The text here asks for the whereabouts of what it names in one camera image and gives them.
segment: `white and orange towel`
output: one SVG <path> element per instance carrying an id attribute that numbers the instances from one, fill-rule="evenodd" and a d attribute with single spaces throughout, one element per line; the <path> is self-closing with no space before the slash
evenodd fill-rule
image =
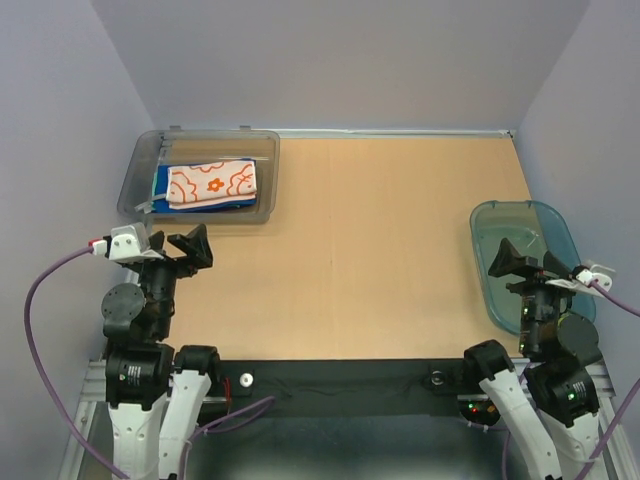
<path id="1" fill-rule="evenodd" d="M 231 160 L 169 168 L 166 200 L 174 210 L 256 198 L 253 160 Z"/>

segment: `gray wall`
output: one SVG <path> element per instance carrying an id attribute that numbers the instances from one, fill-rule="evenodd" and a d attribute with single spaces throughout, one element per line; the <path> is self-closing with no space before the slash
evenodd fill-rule
<path id="1" fill-rule="evenodd" d="M 27 350 L 24 296 L 45 267 L 119 223 L 126 165 L 152 125 L 86 0 L 4 5 L 0 64 L 0 477 L 53 479 L 68 433 Z M 72 412 L 116 276 L 87 257 L 36 295 L 36 341 Z"/>
<path id="2" fill-rule="evenodd" d="M 588 0 L 92 0 L 159 127 L 514 128 Z"/>
<path id="3" fill-rule="evenodd" d="M 532 195 L 564 215 L 583 259 L 618 270 L 612 293 L 640 307 L 640 5 L 596 0 L 516 136 Z M 619 395 L 640 376 L 640 319 L 598 303 Z M 640 456 L 640 398 L 625 429 Z"/>

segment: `wooden table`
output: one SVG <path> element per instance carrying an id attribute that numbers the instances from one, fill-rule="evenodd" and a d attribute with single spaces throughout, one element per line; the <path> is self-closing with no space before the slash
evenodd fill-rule
<path id="1" fill-rule="evenodd" d="M 168 342 L 225 359 L 459 357 L 489 320 L 469 215 L 529 192 L 510 139 L 285 139 L 261 226 L 209 226 L 214 268 L 178 282 Z M 165 233 L 191 226 L 157 225 Z"/>

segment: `plastic container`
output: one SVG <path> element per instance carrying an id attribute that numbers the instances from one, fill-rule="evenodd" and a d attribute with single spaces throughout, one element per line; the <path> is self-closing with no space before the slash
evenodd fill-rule
<path id="1" fill-rule="evenodd" d="M 118 199 L 118 211 L 139 221 L 159 223 L 260 224 L 269 220 L 276 203 L 280 137 L 266 130 L 155 130 L 136 143 Z M 256 160 L 258 196 L 255 205 L 219 211 L 144 213 L 152 197 L 158 165 L 188 165 L 230 158 Z"/>
<path id="2" fill-rule="evenodd" d="M 540 265 L 549 250 L 573 268 L 580 264 L 580 257 L 569 228 L 558 211 L 535 201 L 482 203 L 471 213 L 470 223 L 476 266 L 489 317 L 499 327 L 518 335 L 521 299 L 509 292 L 506 285 L 522 279 L 515 275 L 493 278 L 487 274 L 500 241 L 508 238 L 521 255 L 537 258 Z M 595 320 L 596 306 L 590 295 L 577 294 L 571 310 Z"/>

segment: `gray floor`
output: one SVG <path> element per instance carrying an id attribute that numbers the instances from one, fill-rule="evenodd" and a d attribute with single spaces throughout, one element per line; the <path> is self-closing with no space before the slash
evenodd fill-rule
<path id="1" fill-rule="evenodd" d="M 92 442 L 110 455 L 111 426 L 99 405 Z M 200 438 L 188 480 L 489 480 L 500 479 L 503 432 L 483 433 L 428 416 L 264 418 L 236 432 Z M 517 448 L 509 478 L 527 478 Z M 82 479 L 110 480 L 85 455 Z"/>

